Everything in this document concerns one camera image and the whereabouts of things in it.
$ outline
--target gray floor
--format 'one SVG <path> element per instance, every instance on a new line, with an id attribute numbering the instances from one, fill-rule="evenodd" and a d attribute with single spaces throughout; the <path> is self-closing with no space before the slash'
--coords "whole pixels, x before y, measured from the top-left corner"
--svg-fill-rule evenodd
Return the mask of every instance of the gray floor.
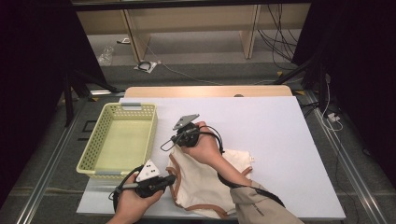
<path id="1" fill-rule="evenodd" d="M 292 31 L 296 36 L 299 31 Z M 247 85 L 277 78 L 276 73 L 287 70 L 280 69 L 273 64 L 272 51 L 266 47 L 260 38 L 255 39 L 253 57 L 246 60 L 242 53 L 237 32 L 210 32 L 210 33 L 183 33 L 183 34 L 156 34 L 153 35 L 145 60 L 168 64 L 170 71 L 163 65 L 158 66 L 151 74 L 136 73 L 132 51 L 128 45 L 115 45 L 115 41 L 124 35 L 90 36 L 92 48 L 97 56 L 106 45 L 115 49 L 112 66 L 103 67 L 107 81 L 118 88 L 129 86 L 166 86 L 166 85 L 206 85 L 207 80 L 227 85 Z M 275 60 L 282 66 L 293 67 L 279 57 Z M 290 82 L 294 90 L 299 90 L 300 78 Z M 306 95 L 296 95 L 302 104 L 310 103 L 311 98 Z M 76 102 L 76 107 L 83 101 Z M 89 133 L 84 133 L 87 120 L 97 119 L 102 106 L 107 102 L 116 102 L 117 97 L 102 97 L 96 102 L 83 102 L 85 105 L 78 116 L 76 126 L 70 136 L 67 147 L 57 164 L 40 204 L 35 209 L 32 223 L 106 223 L 109 217 L 85 217 L 76 214 L 79 199 L 88 181 L 88 177 L 77 174 L 76 164 L 86 144 Z M 337 110 L 336 105 L 330 105 L 331 110 Z M 303 108 L 307 113 L 309 107 Z M 361 174 L 363 182 L 370 190 L 378 203 L 380 211 L 389 223 L 396 223 L 396 191 L 389 183 L 379 166 L 368 156 L 362 153 L 364 147 L 350 123 L 346 114 L 341 114 L 341 123 L 344 128 L 337 132 L 340 141 L 336 144 L 343 146 L 354 165 Z M 58 110 L 51 118 L 51 125 L 41 140 L 32 159 L 14 190 L 9 194 L 5 205 L 0 210 L 0 223 L 15 223 L 22 208 L 34 191 L 39 177 L 46 168 L 52 151 L 57 147 L 58 140 L 64 131 L 64 104 L 60 101 Z M 343 165 L 336 156 L 333 146 L 323 132 L 321 122 L 316 111 L 306 118 L 307 125 L 317 145 L 323 164 L 332 181 L 334 189 L 345 209 L 344 221 L 316 221 L 307 220 L 305 223 L 372 223 L 367 209 L 361 202 L 359 194 L 351 185 Z M 142 223 L 190 223 L 187 220 L 143 220 Z"/>

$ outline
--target hand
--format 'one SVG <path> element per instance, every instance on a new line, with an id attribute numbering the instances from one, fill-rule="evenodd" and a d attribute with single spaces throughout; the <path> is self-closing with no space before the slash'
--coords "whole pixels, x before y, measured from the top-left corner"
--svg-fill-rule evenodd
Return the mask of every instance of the hand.
<path id="1" fill-rule="evenodd" d="M 134 183 L 136 174 L 131 175 L 125 184 Z M 126 189 L 120 194 L 116 215 L 107 223 L 132 224 L 139 220 L 154 203 L 160 200 L 163 190 L 157 191 L 151 197 L 141 198 L 132 189 Z"/>
<path id="2" fill-rule="evenodd" d="M 206 127 L 204 121 L 200 121 L 195 125 L 200 127 L 200 132 L 212 133 Z M 209 134 L 200 134 L 195 147 L 181 147 L 181 150 L 196 161 L 210 166 L 221 158 L 216 138 Z"/>

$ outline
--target yellow basket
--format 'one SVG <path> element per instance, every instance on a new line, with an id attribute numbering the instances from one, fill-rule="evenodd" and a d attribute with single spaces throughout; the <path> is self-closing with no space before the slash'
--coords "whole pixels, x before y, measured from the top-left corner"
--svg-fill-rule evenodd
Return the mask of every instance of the yellow basket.
<path id="1" fill-rule="evenodd" d="M 77 172 L 95 178 L 124 178 L 150 158 L 156 129 L 156 105 L 106 104 Z"/>

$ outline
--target beige fabric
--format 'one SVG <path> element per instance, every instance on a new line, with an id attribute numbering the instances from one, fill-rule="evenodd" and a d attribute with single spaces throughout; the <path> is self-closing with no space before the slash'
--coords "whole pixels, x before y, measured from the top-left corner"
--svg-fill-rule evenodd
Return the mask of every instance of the beige fabric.
<path id="1" fill-rule="evenodd" d="M 265 189 L 256 182 L 252 182 L 252 187 Z M 245 187 L 230 189 L 239 224 L 302 224 L 303 222 L 295 217 L 282 205 L 262 196 L 255 189 Z"/>
<path id="2" fill-rule="evenodd" d="M 230 149 L 224 151 L 223 157 L 239 172 L 249 177 L 249 153 Z M 217 172 L 183 153 L 179 146 L 172 148 L 166 170 L 177 176 L 177 181 L 171 186 L 177 206 L 213 218 L 227 218 L 235 213 L 230 189 L 219 181 Z"/>

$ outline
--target person's right hand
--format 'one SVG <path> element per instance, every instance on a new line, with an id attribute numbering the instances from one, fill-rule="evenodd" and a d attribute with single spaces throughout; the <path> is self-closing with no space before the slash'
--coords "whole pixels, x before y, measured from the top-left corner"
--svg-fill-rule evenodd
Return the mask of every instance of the person's right hand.
<path id="1" fill-rule="evenodd" d="M 206 123 L 204 121 L 200 121 L 195 125 L 200 127 L 200 132 L 212 133 L 206 127 Z M 212 166 L 214 162 L 221 158 L 216 138 L 209 134 L 200 134 L 195 147 L 182 147 L 181 149 L 184 153 L 190 155 L 198 162 L 210 166 Z"/>

